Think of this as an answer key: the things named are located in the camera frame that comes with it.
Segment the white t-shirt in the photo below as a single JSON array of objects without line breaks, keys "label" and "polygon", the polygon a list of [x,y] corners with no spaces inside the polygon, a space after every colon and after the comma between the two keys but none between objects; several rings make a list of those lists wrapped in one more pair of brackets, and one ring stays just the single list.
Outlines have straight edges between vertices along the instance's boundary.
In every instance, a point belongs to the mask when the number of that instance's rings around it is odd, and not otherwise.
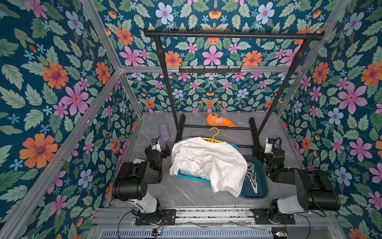
[{"label": "white t-shirt", "polygon": [[174,144],[169,174],[198,177],[210,181],[212,191],[229,192],[239,197],[242,191],[247,161],[227,142],[211,143],[201,137]]}]

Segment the yellow plastic hanger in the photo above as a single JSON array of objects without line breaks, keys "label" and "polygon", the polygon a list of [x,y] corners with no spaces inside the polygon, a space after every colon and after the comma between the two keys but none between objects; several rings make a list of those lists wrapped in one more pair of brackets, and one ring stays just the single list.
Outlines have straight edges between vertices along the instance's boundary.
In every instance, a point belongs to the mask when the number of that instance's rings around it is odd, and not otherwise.
[{"label": "yellow plastic hanger", "polygon": [[217,127],[210,128],[210,133],[212,133],[211,137],[202,137],[202,139],[210,143],[223,143],[223,141],[216,139],[220,134],[220,130]]}]

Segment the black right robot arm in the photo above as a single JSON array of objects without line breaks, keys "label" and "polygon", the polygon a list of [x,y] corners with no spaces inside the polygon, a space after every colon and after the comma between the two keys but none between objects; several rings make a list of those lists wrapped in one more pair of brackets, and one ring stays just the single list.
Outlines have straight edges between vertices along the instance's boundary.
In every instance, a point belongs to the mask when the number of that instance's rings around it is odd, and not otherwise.
[{"label": "black right robot arm", "polygon": [[252,209],[257,225],[294,225],[294,216],[313,211],[337,212],[340,209],[338,193],[322,170],[285,167],[285,151],[279,146],[260,154],[266,164],[265,172],[275,183],[294,185],[295,195],[271,201],[268,209]]}]

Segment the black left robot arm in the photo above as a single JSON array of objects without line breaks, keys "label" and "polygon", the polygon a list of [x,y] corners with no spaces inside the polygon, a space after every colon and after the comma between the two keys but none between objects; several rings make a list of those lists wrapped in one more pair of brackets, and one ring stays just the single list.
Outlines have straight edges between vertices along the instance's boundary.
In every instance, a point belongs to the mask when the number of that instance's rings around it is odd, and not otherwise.
[{"label": "black left robot arm", "polygon": [[131,214],[137,226],[172,226],[175,224],[176,210],[163,209],[160,201],[148,192],[148,185],[160,184],[163,178],[163,159],[171,155],[166,144],[145,149],[146,159],[125,162],[112,186],[112,198],[128,202],[134,206]]}]

